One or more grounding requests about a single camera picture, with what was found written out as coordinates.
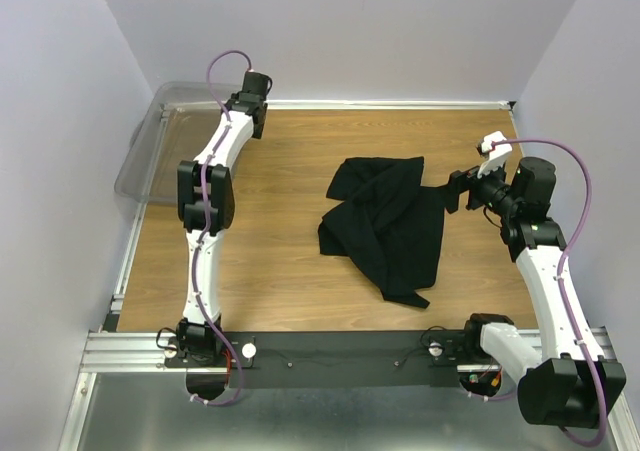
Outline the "clear plastic bin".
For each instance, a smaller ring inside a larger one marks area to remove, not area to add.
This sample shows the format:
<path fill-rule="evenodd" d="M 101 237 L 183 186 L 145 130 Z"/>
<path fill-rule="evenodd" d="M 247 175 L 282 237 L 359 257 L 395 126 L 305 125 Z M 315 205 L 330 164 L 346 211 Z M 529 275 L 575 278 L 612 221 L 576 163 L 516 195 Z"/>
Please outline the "clear plastic bin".
<path fill-rule="evenodd" d="M 149 109 L 130 143 L 129 152 L 116 179 L 117 195 L 137 205 L 178 205 L 178 166 L 183 161 L 203 162 L 212 150 L 215 165 L 232 154 L 231 143 L 253 131 L 251 118 L 243 112 L 231 114 L 233 128 L 223 140 L 217 135 L 227 125 L 216 98 L 227 101 L 238 84 L 169 82 L 157 90 Z"/>

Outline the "black t shirt blue logo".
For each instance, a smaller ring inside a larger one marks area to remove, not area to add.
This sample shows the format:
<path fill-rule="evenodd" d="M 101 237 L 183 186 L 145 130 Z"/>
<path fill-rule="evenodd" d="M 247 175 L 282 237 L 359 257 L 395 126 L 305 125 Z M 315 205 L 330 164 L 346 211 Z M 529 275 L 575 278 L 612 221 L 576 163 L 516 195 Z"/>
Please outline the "black t shirt blue logo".
<path fill-rule="evenodd" d="M 388 302 L 426 309 L 445 223 L 444 187 L 422 184 L 425 159 L 352 157 L 326 192 L 338 205 L 321 218 L 319 252 L 344 256 Z"/>

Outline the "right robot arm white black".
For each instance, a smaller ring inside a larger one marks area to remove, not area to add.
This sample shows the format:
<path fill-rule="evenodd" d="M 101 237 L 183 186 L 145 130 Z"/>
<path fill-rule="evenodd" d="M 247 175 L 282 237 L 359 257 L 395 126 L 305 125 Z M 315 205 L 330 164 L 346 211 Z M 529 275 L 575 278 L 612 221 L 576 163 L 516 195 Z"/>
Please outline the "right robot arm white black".
<path fill-rule="evenodd" d="M 503 165 L 455 171 L 445 187 L 446 209 L 469 195 L 470 210 L 486 208 L 500 219 L 500 236 L 529 292 L 540 347 L 524 341 L 506 316 L 474 314 L 460 350 L 469 361 L 491 357 L 516 386 L 525 421 L 533 425 L 596 429 L 626 384 L 623 366 L 606 358 L 581 311 L 560 226 L 547 212 L 556 184 L 550 162 L 525 157 L 511 182 Z"/>

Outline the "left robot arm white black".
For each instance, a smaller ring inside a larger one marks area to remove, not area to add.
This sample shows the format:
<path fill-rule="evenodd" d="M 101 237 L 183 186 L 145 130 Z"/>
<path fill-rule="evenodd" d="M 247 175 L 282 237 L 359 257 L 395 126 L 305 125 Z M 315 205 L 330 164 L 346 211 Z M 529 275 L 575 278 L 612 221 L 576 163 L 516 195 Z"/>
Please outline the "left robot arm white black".
<path fill-rule="evenodd" d="M 252 69 L 224 104 L 203 150 L 177 169 L 178 217 L 188 246 L 188 288 L 176 328 L 178 349 L 201 366 L 228 348 L 220 329 L 218 274 L 221 248 L 235 215 L 232 170 L 251 139 L 262 137 L 272 79 Z"/>

